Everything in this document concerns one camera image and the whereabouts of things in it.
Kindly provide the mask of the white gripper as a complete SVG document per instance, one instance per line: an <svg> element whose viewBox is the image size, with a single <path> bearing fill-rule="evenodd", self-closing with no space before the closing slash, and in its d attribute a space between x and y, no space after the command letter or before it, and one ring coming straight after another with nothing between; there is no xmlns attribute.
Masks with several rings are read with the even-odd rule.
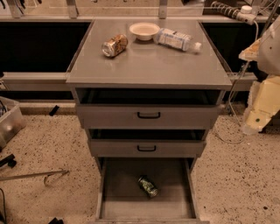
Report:
<svg viewBox="0 0 280 224"><path fill-rule="evenodd" d="M248 104L250 109L244 112L241 130L246 135L254 135L280 110L280 77L270 75L262 82L254 81Z"/></svg>

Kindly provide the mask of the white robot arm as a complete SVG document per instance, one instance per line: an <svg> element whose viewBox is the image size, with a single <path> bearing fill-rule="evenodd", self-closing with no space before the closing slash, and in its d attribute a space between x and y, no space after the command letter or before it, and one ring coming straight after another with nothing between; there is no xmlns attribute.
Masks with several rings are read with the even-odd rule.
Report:
<svg viewBox="0 0 280 224"><path fill-rule="evenodd" d="M239 58L255 61L257 68L268 77L254 81L249 90L241 130L253 135L263 130L280 110L280 16L252 45L241 51Z"/></svg>

